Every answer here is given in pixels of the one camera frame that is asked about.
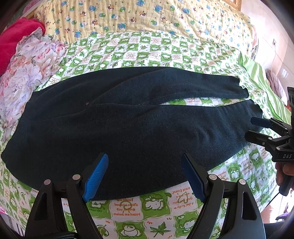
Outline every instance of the red blanket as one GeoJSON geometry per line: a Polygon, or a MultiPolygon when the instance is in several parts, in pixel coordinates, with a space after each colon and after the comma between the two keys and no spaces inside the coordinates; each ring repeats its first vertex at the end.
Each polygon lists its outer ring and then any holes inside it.
{"type": "Polygon", "coordinates": [[[44,34],[45,27],[41,22],[35,19],[26,19],[23,17],[10,25],[0,35],[0,76],[6,71],[11,57],[15,54],[17,43],[24,36],[28,36],[35,31],[38,27],[42,28],[44,34]]]}

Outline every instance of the finger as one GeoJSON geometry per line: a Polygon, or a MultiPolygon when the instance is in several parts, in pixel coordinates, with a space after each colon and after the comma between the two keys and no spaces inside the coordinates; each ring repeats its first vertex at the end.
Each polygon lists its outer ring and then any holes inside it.
{"type": "Polygon", "coordinates": [[[275,168],[276,168],[276,170],[278,170],[278,169],[282,169],[282,163],[276,163],[275,164],[275,168]]]}
{"type": "Polygon", "coordinates": [[[283,174],[283,172],[281,170],[278,170],[277,171],[277,177],[276,177],[277,184],[281,185],[283,180],[284,180],[284,174],[283,174]]]}
{"type": "Polygon", "coordinates": [[[283,166],[284,174],[294,176],[294,163],[286,163],[283,166]]]}

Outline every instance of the blue gripper pad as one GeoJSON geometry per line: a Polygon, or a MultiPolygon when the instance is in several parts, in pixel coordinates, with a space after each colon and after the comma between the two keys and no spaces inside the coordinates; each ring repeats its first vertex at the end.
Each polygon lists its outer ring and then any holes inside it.
{"type": "Polygon", "coordinates": [[[204,193],[204,183],[195,168],[192,166],[190,160],[183,155],[181,159],[182,169],[189,181],[192,191],[196,198],[200,199],[202,203],[205,202],[206,196],[204,193]]]}
{"type": "Polygon", "coordinates": [[[85,202],[90,201],[90,199],[95,196],[107,167],[108,155],[103,154],[96,168],[93,170],[90,177],[88,178],[88,181],[85,183],[85,192],[83,195],[83,199],[85,200],[85,202]]]}
{"type": "Polygon", "coordinates": [[[258,117],[252,117],[250,122],[253,125],[263,127],[263,128],[271,128],[273,126],[272,123],[269,121],[269,119],[262,119],[258,117]]]}

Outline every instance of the silver screw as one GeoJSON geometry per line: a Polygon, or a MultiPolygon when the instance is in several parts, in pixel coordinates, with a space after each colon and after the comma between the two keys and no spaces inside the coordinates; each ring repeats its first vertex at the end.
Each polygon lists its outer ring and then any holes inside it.
{"type": "Polygon", "coordinates": [[[79,174],[75,174],[73,176],[73,180],[79,180],[81,178],[81,176],[79,174]]]}
{"type": "Polygon", "coordinates": [[[242,185],[245,185],[246,184],[246,181],[244,179],[240,179],[239,180],[239,183],[242,184],[242,185]]]}
{"type": "Polygon", "coordinates": [[[45,181],[44,181],[44,184],[45,185],[49,185],[51,183],[51,180],[50,179],[46,179],[45,181]]]}
{"type": "Polygon", "coordinates": [[[216,180],[218,177],[217,177],[215,174],[210,174],[210,175],[209,175],[209,178],[210,178],[211,180],[216,180]]]}

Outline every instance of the yellow cartoon print fabric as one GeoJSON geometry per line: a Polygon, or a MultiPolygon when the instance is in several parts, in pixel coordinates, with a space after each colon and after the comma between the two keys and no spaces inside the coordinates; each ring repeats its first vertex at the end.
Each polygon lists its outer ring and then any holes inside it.
{"type": "Polygon", "coordinates": [[[252,49],[249,17],[222,0],[44,0],[36,17],[47,34],[69,44],[96,33],[143,31],[252,49]]]}

